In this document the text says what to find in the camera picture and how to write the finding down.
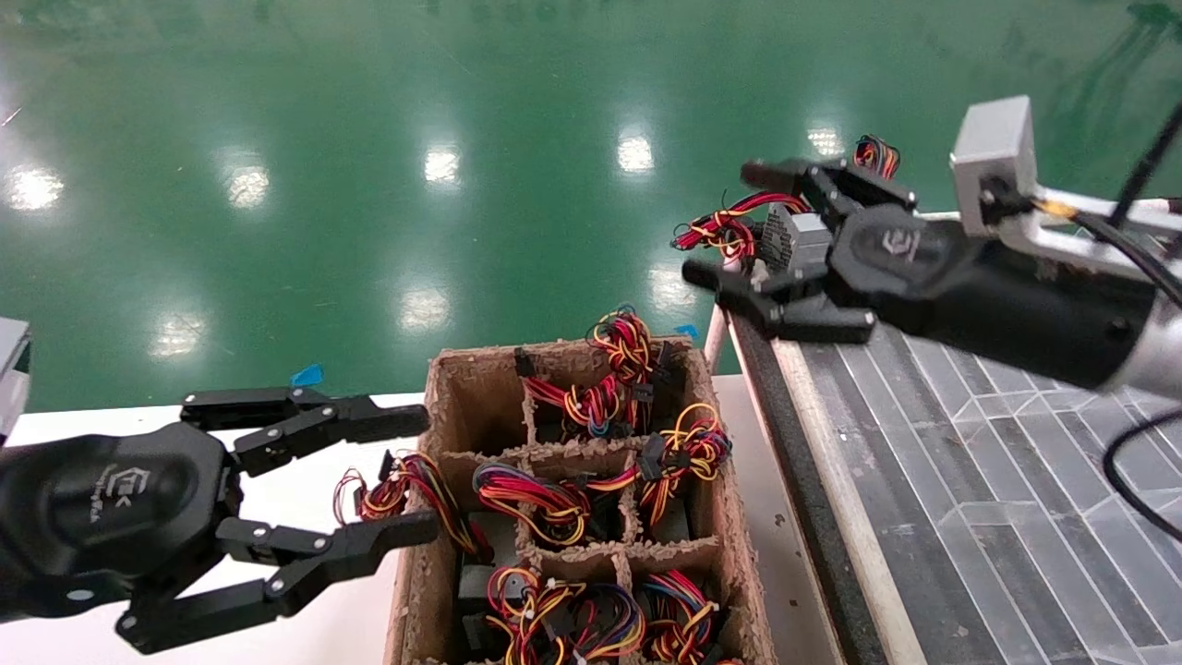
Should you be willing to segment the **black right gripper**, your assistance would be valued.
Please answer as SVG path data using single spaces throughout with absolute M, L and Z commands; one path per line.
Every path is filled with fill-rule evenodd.
M 764 193 L 801 198 L 824 223 L 844 222 L 827 254 L 831 296 L 865 307 L 836 306 L 823 265 L 756 279 L 686 260 L 684 282 L 713 292 L 730 319 L 767 340 L 864 345 L 878 317 L 908 335 L 1078 387 L 1158 386 L 1150 283 L 917 219 L 915 193 L 849 159 L 751 161 L 740 176 Z

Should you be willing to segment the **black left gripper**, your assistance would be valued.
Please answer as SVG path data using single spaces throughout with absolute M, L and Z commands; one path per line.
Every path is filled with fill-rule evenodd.
M 183 422 L 8 446 L 1 480 L 5 622 L 132 599 L 115 631 L 142 654 L 293 617 L 329 586 L 372 576 L 389 552 L 440 533 L 434 511 L 333 533 L 232 517 L 242 500 L 236 463 L 222 441 Z M 173 598 L 223 556 L 274 572 Z

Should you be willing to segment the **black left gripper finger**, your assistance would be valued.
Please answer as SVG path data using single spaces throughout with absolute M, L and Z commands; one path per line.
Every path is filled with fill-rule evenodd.
M 203 432 L 254 429 L 234 441 L 233 458 L 258 477 L 340 441 L 416 437 L 430 428 L 424 405 L 379 408 L 371 397 L 330 397 L 311 387 L 228 389 L 186 397 L 180 420 Z

